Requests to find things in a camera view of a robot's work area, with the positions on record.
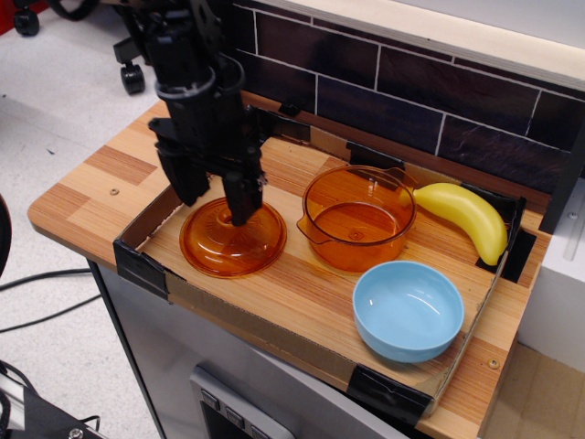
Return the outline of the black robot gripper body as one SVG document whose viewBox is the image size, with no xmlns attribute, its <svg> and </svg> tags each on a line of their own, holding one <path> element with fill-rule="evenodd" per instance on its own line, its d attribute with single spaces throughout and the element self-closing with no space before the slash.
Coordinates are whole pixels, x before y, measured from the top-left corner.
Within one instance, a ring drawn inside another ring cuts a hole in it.
<svg viewBox="0 0 585 439">
<path fill-rule="evenodd" d="M 149 124 L 157 149 L 188 155 L 207 173 L 239 172 L 263 183 L 261 141 L 241 99 L 244 82 L 243 67 L 231 57 L 162 69 L 155 90 L 170 117 Z"/>
</svg>

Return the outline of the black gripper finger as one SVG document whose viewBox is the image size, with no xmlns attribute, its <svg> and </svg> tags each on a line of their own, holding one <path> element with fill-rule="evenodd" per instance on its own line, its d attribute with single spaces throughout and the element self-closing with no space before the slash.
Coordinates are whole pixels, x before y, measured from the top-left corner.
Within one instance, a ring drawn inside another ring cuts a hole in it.
<svg viewBox="0 0 585 439">
<path fill-rule="evenodd" d="M 188 155 L 158 150 L 161 166 L 172 188 L 187 206 L 193 206 L 209 190 L 207 171 Z"/>
<path fill-rule="evenodd" d="M 231 223 L 240 227 L 262 206 L 262 184 L 257 179 L 249 179 L 239 172 L 228 172 L 222 183 Z"/>
</svg>

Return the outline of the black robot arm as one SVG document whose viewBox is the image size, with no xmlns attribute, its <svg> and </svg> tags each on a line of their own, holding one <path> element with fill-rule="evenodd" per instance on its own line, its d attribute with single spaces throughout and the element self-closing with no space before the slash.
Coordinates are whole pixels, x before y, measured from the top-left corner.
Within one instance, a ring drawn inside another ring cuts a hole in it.
<svg viewBox="0 0 585 439">
<path fill-rule="evenodd" d="M 130 39 L 120 62 L 142 55 L 168 118 L 154 118 L 161 166 L 178 197 L 193 205 L 222 179 L 234 226 L 262 205 L 261 130 L 241 98 L 246 76 L 224 51 L 221 21 L 206 1 L 115 1 Z"/>
</svg>

